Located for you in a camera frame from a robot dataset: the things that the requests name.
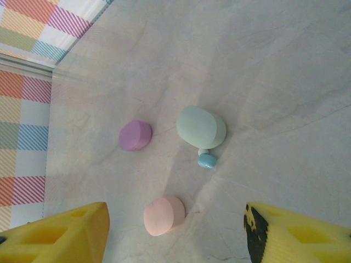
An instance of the marble floor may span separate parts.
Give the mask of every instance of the marble floor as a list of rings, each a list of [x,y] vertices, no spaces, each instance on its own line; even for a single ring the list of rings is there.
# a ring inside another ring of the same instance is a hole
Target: marble floor
[[[216,169],[177,135],[222,116]],[[123,152],[132,119],[151,143]],[[106,201],[105,263],[250,262],[248,201],[351,227],[351,0],[115,0],[54,71],[46,216]],[[186,222],[150,236],[143,210],[175,195]]]

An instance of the small blue bead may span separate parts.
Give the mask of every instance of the small blue bead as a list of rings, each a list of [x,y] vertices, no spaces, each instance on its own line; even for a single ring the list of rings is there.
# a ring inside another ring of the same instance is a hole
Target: small blue bead
[[[204,168],[214,168],[217,164],[217,158],[209,153],[203,153],[199,156],[199,160],[197,161],[199,166]]]

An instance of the plaid fabric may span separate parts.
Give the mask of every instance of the plaid fabric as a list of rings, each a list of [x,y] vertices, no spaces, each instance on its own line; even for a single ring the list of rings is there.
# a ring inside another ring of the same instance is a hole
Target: plaid fabric
[[[0,53],[55,66],[113,0],[0,0]]]
[[[51,82],[0,71],[0,232],[42,218]]]

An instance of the pink disc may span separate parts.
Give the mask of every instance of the pink disc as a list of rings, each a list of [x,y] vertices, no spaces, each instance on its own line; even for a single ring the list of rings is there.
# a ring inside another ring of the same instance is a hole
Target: pink disc
[[[161,197],[144,210],[145,228],[154,237],[169,232],[181,225],[184,220],[185,208],[177,197]]]
[[[120,146],[125,151],[136,151],[145,147],[151,140],[152,130],[149,123],[131,121],[120,132]]]

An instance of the purple disc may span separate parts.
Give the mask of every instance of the purple disc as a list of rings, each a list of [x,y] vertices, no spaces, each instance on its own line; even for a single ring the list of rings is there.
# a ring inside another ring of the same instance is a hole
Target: purple disc
[[[136,151],[145,147],[151,140],[152,130],[149,123],[131,121],[120,132],[120,145],[125,151]]]

